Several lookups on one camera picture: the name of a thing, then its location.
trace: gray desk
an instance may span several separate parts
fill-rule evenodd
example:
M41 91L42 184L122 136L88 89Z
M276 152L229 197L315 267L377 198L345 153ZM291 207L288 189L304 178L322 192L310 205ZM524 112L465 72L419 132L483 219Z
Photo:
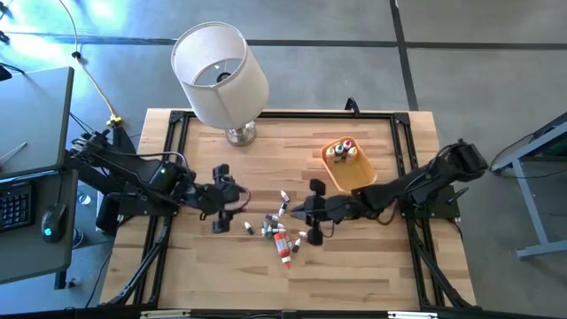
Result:
M65 171L32 179L34 190L34 224L0 233L0 284L65 270L71 264L74 210L79 175ZM55 244L42 238L42 214L45 208L58 199L67 205L66 232Z
M0 179L63 166L73 75L62 67L0 82L0 154L27 142L3 165Z

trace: red bottle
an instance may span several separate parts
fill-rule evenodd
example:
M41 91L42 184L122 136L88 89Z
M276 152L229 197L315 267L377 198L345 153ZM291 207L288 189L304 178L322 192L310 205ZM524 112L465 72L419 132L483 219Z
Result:
M282 257L282 262L285 264L287 269L291 268L291 257L290 257L290 247L285 241L285 235L283 233L277 233L274 235L274 240L276 241L277 252Z

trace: computer mouse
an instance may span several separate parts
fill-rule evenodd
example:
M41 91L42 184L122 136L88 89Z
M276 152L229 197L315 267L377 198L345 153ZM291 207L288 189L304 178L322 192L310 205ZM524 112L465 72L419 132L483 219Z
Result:
M65 204L55 203L43 212L42 237L45 242L55 244L65 234L66 208Z

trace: desk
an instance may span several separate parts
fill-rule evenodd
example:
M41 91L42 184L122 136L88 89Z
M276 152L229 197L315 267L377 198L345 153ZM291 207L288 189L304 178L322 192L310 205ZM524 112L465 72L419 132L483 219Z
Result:
M138 151L162 151L170 111L148 110ZM423 165L439 148L433 116L429 112L409 114L418 161ZM246 213L235 216L231 232L220 235L212 234L212 218L201 222L197 211L187 207L180 210L167 250L159 307L418 309L408 232L399 216L389 226L366 219L341 222L323 246L304 243L299 253L292 255L291 270L285 269L278 258L273 241L249 236L243 225L249 222L259 232L264 214L277 212L282 201L280 190L290 196L291 207L301 204L310 192L311 178L327 183L327 195L336 194L318 157L323 145L342 136L352 136L359 142L378 172L377 183L397 178L389 124L360 119L258 119L256 124L256 141L236 148L226 143L222 131L191 120L185 156L197 172L197 182L211 183L213 167L227 163L237 182L252 191L252 201ZM392 209L387 209L382 218L391 213ZM299 230L307 230L289 213L282 223L293 240ZM148 218L136 217L119 229L101 302L115 296L134 274L147 224ZM322 227L328 234L330 225L324 223ZM475 303L456 228L449 222L433 220L431 231L440 268L460 294ZM431 278L424 275L433 300ZM146 295L152 283L151 271L148 279Z

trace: small bottle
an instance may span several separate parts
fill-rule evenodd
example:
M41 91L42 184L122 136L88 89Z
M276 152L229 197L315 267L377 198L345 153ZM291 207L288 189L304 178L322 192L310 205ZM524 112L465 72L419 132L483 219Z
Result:
M287 209L287 203L283 202L280 206L280 210L277 212L278 215L283 215L285 213L285 209Z
M266 214L266 219L269 220L269 221L272 221L272 222L279 222L280 221L280 219L277 218L277 216L273 215L273 214Z
M348 153L346 155L346 159L345 159L345 163L346 164L353 164L354 161L356 160L356 156L358 155L358 150L356 149L356 147L351 148L350 150L348 150Z
M333 165L335 163L335 148L330 147L325 152L325 162L327 165Z
M295 244L293 245L293 248L291 249L292 252L297 253L299 251L299 245L301 245L301 239L298 238L298 240L295 241Z
M347 155L348 150L350 150L351 147L353 147L353 141L351 141L351 140L346 140L346 141L343 142L343 150L344 150L344 152L343 152L343 157L344 157L345 155Z
M342 144L335 146L335 163L339 163L343 159L345 149Z
M292 248L293 248L293 243L292 243L292 241L291 241L290 236L289 236L287 233L285 233L285 241L287 242L287 246L290 247L290 249L292 249Z
M248 231L248 234L254 235L254 230L252 229L252 226L250 225L249 222L245 222L245 228L246 228L246 231Z
M287 269L291 268L291 257L290 257L290 247L288 247L285 242L284 234L275 234L274 240L276 241L277 253L279 253L282 258L282 263L285 264Z
M285 191L280 191L280 195L282 195L282 199L285 203L289 203L290 202L290 197L287 196L287 194L285 193Z

